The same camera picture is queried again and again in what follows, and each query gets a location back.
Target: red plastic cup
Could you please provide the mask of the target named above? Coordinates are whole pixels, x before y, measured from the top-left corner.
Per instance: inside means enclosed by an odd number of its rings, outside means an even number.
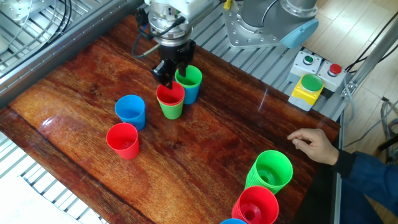
[[[106,135],[106,142],[123,159],[133,159],[138,155],[138,132],[132,124],[113,126]]]
[[[181,84],[172,82],[172,89],[160,85],[156,90],[156,96],[164,105],[175,106],[184,100],[185,90]]]
[[[246,189],[232,209],[232,218],[248,224],[271,224],[279,214],[275,195],[265,187],[253,186]]]

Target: wooden table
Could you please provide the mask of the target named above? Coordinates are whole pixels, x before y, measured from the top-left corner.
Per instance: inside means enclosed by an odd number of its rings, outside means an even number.
[[[110,223],[220,223],[257,155],[277,149],[294,167],[276,195],[277,223],[290,223],[317,164],[286,137],[322,128],[332,141],[338,124],[288,104],[288,96],[200,47],[192,63],[203,72],[199,98],[168,120],[150,74],[159,58],[132,58],[136,37],[127,17],[1,110],[0,131]],[[137,51],[153,45],[141,40]],[[115,103],[129,94],[144,99],[147,122],[139,155],[124,160],[105,137],[121,122]]]

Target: metal bracket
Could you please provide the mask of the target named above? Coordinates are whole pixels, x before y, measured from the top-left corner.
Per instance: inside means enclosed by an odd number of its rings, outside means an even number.
[[[33,0],[30,9],[30,0],[0,0],[0,11],[14,22],[23,23],[27,16],[31,18],[53,2],[54,0]]]
[[[358,86],[355,85],[355,84],[352,83],[352,82],[348,83],[348,84],[347,84],[347,87],[348,87],[348,90],[351,92],[352,95],[354,94],[355,90],[358,88]],[[341,96],[342,96],[342,97],[345,97],[345,98],[349,97],[346,88],[344,88],[344,89],[343,89],[343,92],[341,92]]]
[[[241,17],[243,2],[232,4],[230,9],[223,9],[225,27],[232,48],[256,49],[259,47],[283,46],[272,34],[263,33],[263,27],[251,27]]]

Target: red button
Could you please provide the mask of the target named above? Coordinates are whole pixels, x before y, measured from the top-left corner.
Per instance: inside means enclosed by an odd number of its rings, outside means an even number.
[[[330,65],[329,70],[331,73],[337,75],[337,74],[341,73],[341,66],[338,64],[333,64],[333,65]]]

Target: emergency stop button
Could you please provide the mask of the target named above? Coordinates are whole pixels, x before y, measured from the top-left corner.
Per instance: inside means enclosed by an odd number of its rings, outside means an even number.
[[[341,69],[341,66],[340,66],[340,65],[338,65],[338,64],[333,64],[333,65],[330,65],[328,74],[329,74],[331,77],[336,77],[338,74],[341,73],[341,71],[342,71],[342,69]]]

